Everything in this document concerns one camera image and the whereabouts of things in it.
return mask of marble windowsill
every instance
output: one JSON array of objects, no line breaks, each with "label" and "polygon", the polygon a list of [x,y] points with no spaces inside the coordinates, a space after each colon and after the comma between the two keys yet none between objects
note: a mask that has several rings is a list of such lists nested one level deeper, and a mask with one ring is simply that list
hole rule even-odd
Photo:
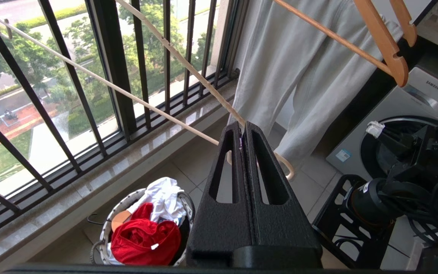
[{"label": "marble windowsill", "polygon": [[[236,85],[237,81],[233,81],[221,88],[226,100],[233,99]],[[219,102],[208,96],[177,118],[204,130],[214,117],[219,119],[225,114]],[[165,123],[7,224],[0,229],[0,271],[31,258],[194,136],[179,125]]]}]

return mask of sticker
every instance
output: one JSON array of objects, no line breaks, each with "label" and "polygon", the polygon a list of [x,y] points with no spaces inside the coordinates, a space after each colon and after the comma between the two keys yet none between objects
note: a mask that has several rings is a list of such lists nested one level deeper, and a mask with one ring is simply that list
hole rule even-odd
[{"label": "sticker", "polygon": [[351,157],[351,153],[349,153],[346,149],[341,149],[337,154],[336,157],[341,161],[345,162],[349,157]]},{"label": "sticker", "polygon": [[366,184],[365,184],[365,187],[363,187],[363,193],[366,193],[366,192],[368,192],[368,186],[370,185],[370,182],[367,182]]}]

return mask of hanger hook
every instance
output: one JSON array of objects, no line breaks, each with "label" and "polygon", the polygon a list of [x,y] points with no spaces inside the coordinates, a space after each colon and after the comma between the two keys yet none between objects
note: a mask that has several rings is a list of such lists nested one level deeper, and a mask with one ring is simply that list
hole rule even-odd
[{"label": "hanger hook", "polygon": [[0,36],[3,38],[6,38],[8,40],[11,40],[13,38],[13,33],[11,32],[11,29],[9,27],[6,27],[6,31],[7,31],[8,35],[5,35],[0,31]]},{"label": "hanger hook", "polygon": [[95,222],[95,221],[90,220],[90,218],[91,218],[92,216],[95,216],[95,215],[97,215],[97,213],[92,213],[91,215],[87,216],[87,222],[90,222],[91,224],[95,224],[95,225],[104,225],[104,222],[102,222],[102,223],[98,223],[98,222]]}]

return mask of gray sweatpants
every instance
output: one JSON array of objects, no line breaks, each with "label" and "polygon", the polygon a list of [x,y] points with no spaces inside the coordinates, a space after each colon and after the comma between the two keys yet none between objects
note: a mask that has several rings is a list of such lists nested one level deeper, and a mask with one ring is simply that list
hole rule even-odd
[{"label": "gray sweatpants", "polygon": [[[351,0],[289,0],[332,31],[381,59]],[[395,40],[402,36],[388,22]],[[233,107],[266,136],[293,95],[294,114],[276,152],[299,170],[304,159],[372,75],[375,66],[272,0],[262,0]]]}]

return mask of white wall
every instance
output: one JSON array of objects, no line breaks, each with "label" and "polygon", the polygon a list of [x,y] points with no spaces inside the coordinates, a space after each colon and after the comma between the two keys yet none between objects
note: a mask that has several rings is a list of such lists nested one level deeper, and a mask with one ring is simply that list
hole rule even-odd
[{"label": "white wall", "polygon": [[[248,45],[248,41],[252,35],[252,30],[254,27],[254,22],[259,14],[259,7],[263,0],[250,0],[247,18],[244,23],[243,33],[241,37],[241,43],[238,47],[238,53],[236,55],[236,67],[241,68],[244,62],[244,56],[246,52],[246,46]],[[427,7],[431,0],[405,0],[405,5],[410,12],[412,20],[415,20],[421,12]],[[383,14],[387,19],[392,21],[397,21],[395,13],[391,8],[389,0],[372,0],[376,9],[380,14]],[[290,97],[282,111],[278,115],[276,122],[280,124],[282,127],[286,128],[288,125],[288,121],[290,120],[290,116],[294,112],[294,106],[292,104],[292,97]]]}]

